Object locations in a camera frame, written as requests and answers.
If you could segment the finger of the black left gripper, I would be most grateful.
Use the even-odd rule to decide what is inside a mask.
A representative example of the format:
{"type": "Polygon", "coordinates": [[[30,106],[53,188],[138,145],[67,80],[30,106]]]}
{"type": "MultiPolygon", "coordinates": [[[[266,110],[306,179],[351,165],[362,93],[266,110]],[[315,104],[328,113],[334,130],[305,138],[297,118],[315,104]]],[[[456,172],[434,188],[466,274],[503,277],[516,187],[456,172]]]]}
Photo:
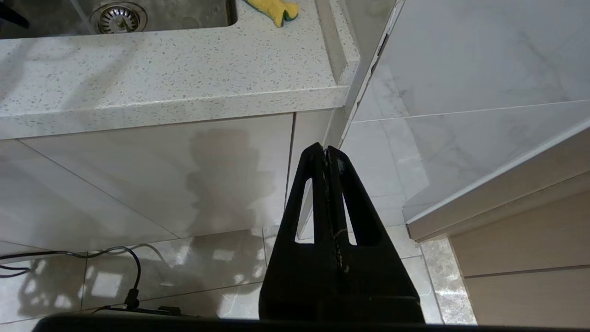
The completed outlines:
{"type": "Polygon", "coordinates": [[[14,11],[10,6],[7,6],[4,2],[0,3],[0,18],[21,28],[28,29],[30,27],[30,22],[25,17],[14,11]]]}

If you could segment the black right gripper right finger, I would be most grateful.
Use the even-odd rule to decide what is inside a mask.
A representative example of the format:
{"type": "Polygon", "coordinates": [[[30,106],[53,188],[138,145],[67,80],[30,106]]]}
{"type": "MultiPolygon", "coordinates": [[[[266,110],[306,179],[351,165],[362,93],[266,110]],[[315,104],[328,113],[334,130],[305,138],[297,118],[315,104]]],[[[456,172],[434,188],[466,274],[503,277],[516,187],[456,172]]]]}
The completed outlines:
{"type": "Polygon", "coordinates": [[[349,157],[326,150],[339,309],[347,319],[424,323],[421,300],[349,157]]]}

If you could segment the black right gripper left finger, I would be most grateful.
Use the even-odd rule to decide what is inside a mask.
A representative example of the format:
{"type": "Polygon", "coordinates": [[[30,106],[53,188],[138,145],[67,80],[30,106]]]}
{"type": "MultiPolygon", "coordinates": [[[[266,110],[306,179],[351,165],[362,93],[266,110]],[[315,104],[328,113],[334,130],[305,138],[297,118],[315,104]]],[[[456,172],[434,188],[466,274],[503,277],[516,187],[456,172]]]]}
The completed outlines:
{"type": "Polygon", "coordinates": [[[332,173],[333,152],[333,146],[317,142],[301,154],[260,291],[262,320],[344,320],[338,245],[344,213],[332,173]],[[295,241],[307,183],[313,196],[312,244],[295,241]]]}

